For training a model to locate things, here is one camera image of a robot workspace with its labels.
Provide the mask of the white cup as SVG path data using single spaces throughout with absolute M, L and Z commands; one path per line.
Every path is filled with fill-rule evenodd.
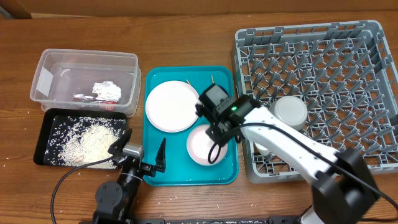
M 254 143 L 254 145 L 255 145 L 258 153 L 264 157 L 268 156 L 271 153 L 270 150 L 266 149 L 264 146 L 262 146 L 256 142 Z

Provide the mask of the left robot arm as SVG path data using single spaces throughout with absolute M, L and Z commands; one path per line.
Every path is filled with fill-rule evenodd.
M 163 138 L 152 165 L 143 161 L 144 148 L 130 142 L 131 134 L 129 129 L 108 149 L 113 164 L 121 171 L 117 181 L 108 181 L 98 187 L 93 223 L 134 223 L 129 214 L 143 177 L 155 177 L 156 173 L 165 172 L 166 138 Z

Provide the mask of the small white plate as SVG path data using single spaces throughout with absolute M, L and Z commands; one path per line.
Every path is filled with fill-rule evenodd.
M 224 145 L 221 148 L 220 154 L 217 160 L 210 164 L 208 162 L 208 155 L 214 142 L 207 135 L 206 130 L 210 127 L 209 124 L 199 125 L 194 128 L 187 138 L 187 151 L 189 156 L 199 165 L 202 166 L 213 166 L 225 157 L 228 151 L 228 145 Z

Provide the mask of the foil ball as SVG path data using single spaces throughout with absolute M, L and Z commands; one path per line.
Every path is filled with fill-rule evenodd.
M 92 93 L 97 94 L 98 98 L 108 101 L 119 101 L 121 98 L 121 88 L 115 85 L 112 81 L 95 83 Z

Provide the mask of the red wrapper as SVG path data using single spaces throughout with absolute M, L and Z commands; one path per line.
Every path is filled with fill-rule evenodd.
M 89 96 L 84 94 L 74 94 L 73 101 L 80 103 L 88 103 L 89 106 L 93 104 L 100 104 L 100 108 L 104 110 L 112 111 L 114 109 L 113 105 L 118 103 L 115 98 L 100 97 L 100 96 Z

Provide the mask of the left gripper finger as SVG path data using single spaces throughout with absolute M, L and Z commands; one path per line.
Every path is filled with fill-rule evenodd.
M 108 148 L 108 153 L 115 155 L 117 152 L 122 152 L 125 145 L 130 141 L 132 129 L 128 129 L 118 140 L 116 140 Z
M 163 138 L 155 158 L 155 169 L 157 172 L 164 173 L 166 169 L 165 147 L 166 147 L 166 138 Z

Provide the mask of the large white plate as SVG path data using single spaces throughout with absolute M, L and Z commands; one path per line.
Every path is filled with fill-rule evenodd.
M 157 129 L 177 133 L 192 126 L 198 116 L 195 105 L 197 91 L 188 83 L 167 81 L 157 85 L 146 99 L 147 119 Z

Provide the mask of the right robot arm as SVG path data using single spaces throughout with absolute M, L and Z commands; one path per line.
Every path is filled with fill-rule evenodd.
M 207 135 L 218 147 L 247 139 L 293 167 L 311 186 L 313 203 L 296 223 L 357 223 L 380 192 L 361 154 L 316 142 L 278 120 L 248 95 L 237 100 L 219 85 L 199 97 L 197 115 L 210 122 Z

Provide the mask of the grey bowl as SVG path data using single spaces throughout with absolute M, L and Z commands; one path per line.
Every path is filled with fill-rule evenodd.
M 269 111 L 297 131 L 304 127 L 308 115 L 306 104 L 295 96 L 283 96 L 276 100 L 270 105 Z

